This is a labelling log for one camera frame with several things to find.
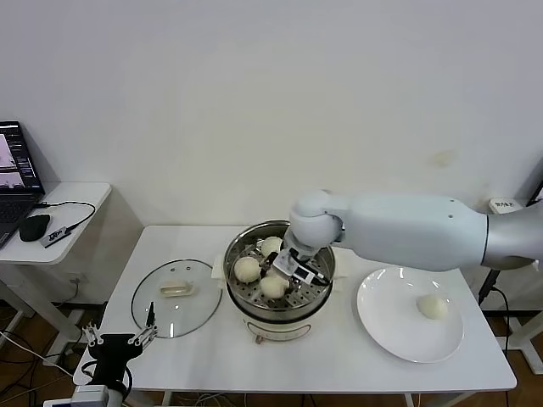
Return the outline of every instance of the small white desk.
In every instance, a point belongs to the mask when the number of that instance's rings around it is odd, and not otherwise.
[[[244,229],[241,226],[149,226],[145,228],[109,300],[101,332],[137,332],[132,295],[154,268],[174,259],[210,265]],[[452,405],[478,391],[504,390],[517,381],[459,270],[436,275],[462,312],[466,335],[450,359],[415,364],[382,349],[353,310],[361,280],[383,265],[335,251],[348,274],[332,293],[322,320],[306,337],[288,343],[255,343],[227,293],[211,319],[190,334],[155,339],[129,367],[136,390],[239,393],[454,393],[433,404]],[[75,384],[88,378],[81,365]],[[134,394],[141,399],[141,394]]]
[[[103,182],[45,182],[44,187],[46,196],[42,201],[51,204],[64,201],[88,202],[93,204],[97,211],[111,191],[110,185]],[[31,215],[51,214],[52,219],[48,225],[48,232],[50,233],[61,226],[70,226],[84,219],[90,211],[91,208],[84,205],[63,205],[55,208],[37,209]],[[16,232],[8,243],[0,248],[0,264],[55,265],[62,261],[91,220],[92,218],[82,223],[69,236],[48,248],[44,248],[39,242],[22,242],[19,233]],[[2,266],[0,270],[2,270],[0,272],[0,280],[2,280],[0,298],[5,298],[14,308],[20,311],[10,323],[9,330],[13,329],[23,315],[30,316],[32,310],[35,310],[60,332],[59,337],[51,347],[50,353],[56,353],[53,350],[63,348],[64,344],[69,340],[76,341],[78,339],[81,330],[75,323],[81,316],[80,311],[75,312],[70,318],[65,317],[49,302],[47,297],[32,281],[22,279],[14,283],[14,279],[10,278],[8,273],[15,273],[16,270],[7,266]],[[15,293],[20,299],[17,299],[11,292]]]

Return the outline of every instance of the computer mouse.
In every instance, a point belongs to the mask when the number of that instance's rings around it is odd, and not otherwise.
[[[35,215],[20,223],[19,236],[23,242],[34,242],[45,235],[51,216]]]

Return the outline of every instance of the laptop keyboard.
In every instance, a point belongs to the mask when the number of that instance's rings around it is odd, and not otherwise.
[[[0,202],[0,223],[15,223],[32,205],[31,202]]]

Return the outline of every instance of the white robotic arm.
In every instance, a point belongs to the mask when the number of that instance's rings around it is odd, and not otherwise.
[[[283,256],[299,262],[329,244],[364,259],[431,271],[466,265],[500,270],[543,258],[543,203],[507,215],[475,212],[454,198],[308,192],[292,208]]]

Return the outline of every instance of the glass lid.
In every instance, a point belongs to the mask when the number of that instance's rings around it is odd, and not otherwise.
[[[153,302],[158,337],[180,337],[207,322],[221,295],[210,265],[193,259],[171,261],[140,282],[132,297],[132,318],[144,327]]]

